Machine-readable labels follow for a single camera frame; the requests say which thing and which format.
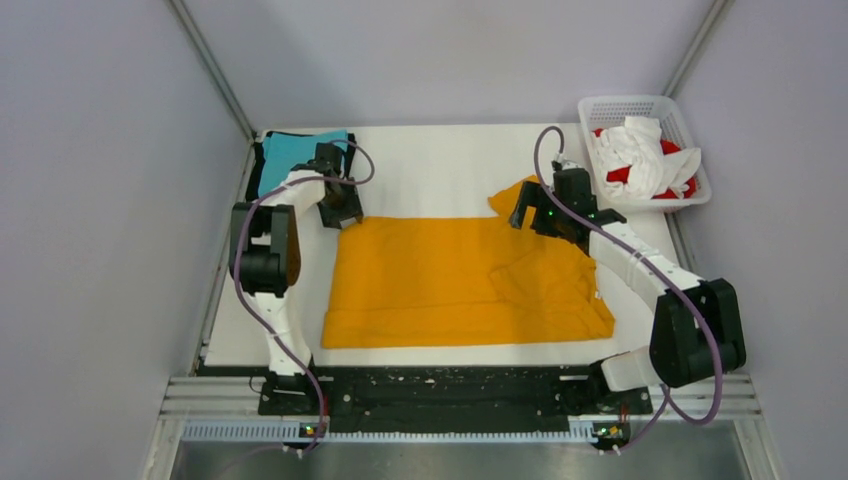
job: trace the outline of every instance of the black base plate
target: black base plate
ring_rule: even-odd
[[[568,416],[652,412],[647,389],[597,404],[588,367],[315,367],[334,432],[515,433],[568,429]],[[260,415],[317,415],[317,398],[269,376]]]

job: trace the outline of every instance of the yellow shirt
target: yellow shirt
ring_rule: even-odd
[[[564,342],[612,336],[595,262],[508,217],[519,182],[489,198],[491,218],[368,217],[339,236],[324,348]]]

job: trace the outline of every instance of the cable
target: cable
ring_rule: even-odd
[[[247,387],[250,388],[250,391],[253,393],[258,393],[262,395],[262,392],[253,388],[253,375],[250,376],[250,379],[247,381]]]
[[[253,202],[253,204],[250,206],[250,209],[247,211],[247,215],[245,216],[245,219],[244,219],[244,224],[242,224],[241,232],[239,233],[238,245],[236,246],[236,257],[235,257],[235,260],[233,262],[233,282],[235,283],[236,296],[238,297],[239,302],[241,302],[242,306],[245,308],[245,310],[247,310],[247,312],[250,314],[250,316],[252,316],[257,322],[259,322],[259,324],[262,325],[262,328],[264,328],[265,331],[267,331],[271,335],[271,338],[274,339],[274,342],[277,344],[278,347],[280,347],[280,350],[282,350],[283,353],[285,353],[286,356],[289,357],[289,359],[292,362],[294,362],[295,365],[298,366],[298,368],[303,370],[304,375],[306,375],[306,377],[309,379],[309,383],[312,384],[312,387],[315,389],[315,393],[318,395],[318,429],[315,432],[315,436],[312,438],[312,442],[310,442],[309,445],[306,448],[303,449],[303,454],[309,453],[312,450],[314,450],[315,447],[318,445],[318,440],[321,437],[324,436],[324,428],[325,428],[325,423],[324,423],[324,408],[325,408],[324,392],[321,390],[321,385],[320,385],[320,383],[318,383],[318,379],[315,377],[315,374],[312,373],[312,371],[309,370],[309,367],[307,367],[302,361],[300,361],[300,359],[297,358],[297,356],[294,355],[291,352],[291,350],[289,350],[288,347],[286,347],[286,345],[283,343],[283,341],[280,340],[280,337],[277,335],[277,332],[274,330],[274,327],[272,327],[271,324],[269,324],[267,321],[265,321],[265,319],[263,319],[258,313],[256,313],[256,311],[254,311],[253,308],[251,308],[250,304],[247,303],[247,300],[244,298],[244,291],[241,288],[241,257],[242,257],[242,251],[244,250],[245,242],[247,241],[247,238],[248,238],[248,231],[250,229],[250,221],[253,219],[253,215],[256,213],[256,210],[259,209],[259,205],[261,205],[262,202],[264,202],[265,200],[279,194],[280,192],[282,192],[282,191],[284,191],[288,188],[294,187],[296,185],[300,185],[301,183],[312,182],[312,181],[316,181],[316,182],[321,181],[321,182],[339,183],[339,184],[342,184],[342,185],[362,185],[364,183],[368,183],[369,181],[371,181],[372,178],[374,178],[374,171],[375,171],[374,161],[371,159],[371,156],[368,155],[368,152],[366,152],[362,147],[360,147],[359,145],[357,145],[357,144],[355,144],[355,143],[353,143],[349,140],[343,140],[343,139],[331,140],[328,143],[331,143],[331,144],[344,143],[344,144],[347,144],[347,145],[359,150],[360,152],[362,152],[362,155],[365,157],[366,160],[368,160],[368,165],[371,167],[371,171],[369,172],[368,176],[364,180],[359,180],[359,181],[348,180],[348,179],[343,179],[343,178],[324,177],[322,175],[318,175],[318,176],[314,176],[314,177],[303,177],[303,178],[298,178],[298,179],[292,180],[289,183],[280,185],[279,187],[275,188],[274,190],[271,190],[270,192],[260,196],[259,198],[257,198]]]
[[[719,355],[718,344],[716,343],[716,339],[715,339],[715,336],[713,335],[712,330],[710,330],[710,326],[707,325],[706,319],[701,314],[701,312],[698,311],[698,307],[696,307],[695,304],[692,303],[692,300],[690,300],[689,297],[687,297],[683,293],[683,291],[680,290],[680,288],[677,285],[675,285],[674,282],[672,282],[671,279],[668,278],[665,275],[665,273],[662,272],[662,270],[657,268],[650,260],[648,260],[647,257],[645,257],[638,250],[631,247],[627,243],[619,240],[618,238],[616,238],[613,235],[610,235],[609,233],[605,232],[602,228],[598,227],[597,225],[593,224],[592,222],[589,222],[588,220],[584,219],[580,215],[576,214],[571,209],[566,207],[556,197],[556,195],[554,195],[553,191],[551,191],[550,186],[548,186],[545,183],[545,181],[542,177],[542,169],[541,169],[541,166],[540,166],[540,163],[539,163],[539,148],[542,145],[542,140],[550,132],[556,132],[557,135],[559,136],[559,153],[562,154],[565,151],[565,135],[563,134],[562,130],[559,127],[557,127],[556,125],[552,125],[550,127],[545,128],[544,130],[542,130],[542,132],[539,134],[539,137],[536,139],[536,145],[533,148],[533,167],[536,170],[536,177],[539,179],[539,184],[542,186],[542,190],[545,192],[545,194],[548,196],[548,198],[551,199],[551,201],[554,203],[554,205],[559,207],[559,209],[562,210],[566,215],[571,217],[577,223],[583,225],[586,228],[591,229],[594,232],[597,232],[598,234],[600,234],[601,236],[603,236],[607,240],[611,241],[615,245],[623,248],[624,251],[626,251],[627,253],[635,256],[638,259],[638,261],[642,262],[645,265],[645,267],[648,268],[648,270],[653,272],[653,274],[656,275],[656,277],[660,279],[660,281],[665,283],[666,286],[668,286],[669,290],[671,290],[672,293],[674,293],[674,295],[677,296],[680,299],[681,302],[683,302],[683,305],[695,317],[695,321],[698,323],[698,327],[704,333],[704,337],[707,340],[707,346],[709,347],[710,354],[712,356],[713,371],[715,372],[715,393],[713,394],[713,402],[710,405],[710,409],[707,412],[707,414],[704,415],[704,417],[702,417],[702,418],[693,418],[693,417],[689,416],[676,403],[674,403],[674,399],[671,398],[671,392],[669,391],[668,387],[665,386],[665,385],[661,385],[660,388],[662,389],[663,394],[665,396],[665,400],[663,401],[662,406],[660,406],[660,408],[657,409],[657,412],[654,414],[654,417],[651,418],[651,421],[648,422],[648,425],[646,425],[645,428],[642,429],[642,431],[639,432],[639,434],[636,435],[636,437],[634,437],[628,445],[626,445],[624,448],[621,448],[620,450],[621,451],[626,450],[627,447],[629,447],[630,445],[633,445],[637,440],[641,439],[644,432],[646,430],[649,430],[656,423],[657,419],[659,419],[660,415],[662,415],[662,413],[665,410],[667,405],[671,405],[671,408],[674,409],[674,411],[677,412],[677,414],[680,415],[681,418],[683,418],[684,420],[686,420],[689,423],[692,423],[694,425],[706,425],[706,424],[710,423],[716,417],[716,415],[718,414],[719,407],[721,406],[722,386],[723,386],[723,382],[724,382],[724,380],[722,378],[721,356]]]

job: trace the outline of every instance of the metal floor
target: metal floor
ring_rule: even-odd
[[[732,422],[697,428],[660,423],[621,457],[587,455],[587,445],[327,444],[300,461],[258,454],[223,476],[255,444],[182,443],[172,480],[747,480]]]

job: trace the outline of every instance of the red cloth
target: red cloth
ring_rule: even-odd
[[[603,132],[603,131],[604,131],[603,128],[599,128],[599,129],[595,130],[595,132],[594,132],[595,137],[600,137],[601,132]],[[681,150],[680,147],[678,147],[677,145],[675,145],[672,142],[669,142],[668,140],[660,140],[660,146],[662,147],[663,155],[669,155],[669,154],[672,154],[672,153],[677,153]],[[613,170],[613,171],[607,173],[607,181],[608,182],[627,183],[627,178],[629,176],[630,176],[630,167],[619,168],[618,170]],[[695,177],[692,177],[689,180],[687,180],[686,185],[689,185],[689,190],[686,190],[685,192],[683,192],[683,198],[691,197],[692,195],[695,194],[695,191],[698,189],[698,186],[695,183]],[[659,195],[654,195],[653,198],[669,198],[669,199],[672,199],[672,200],[676,200],[677,195],[675,195],[674,192],[672,192],[671,189],[669,189],[669,190],[666,190],[664,193],[661,193]]]

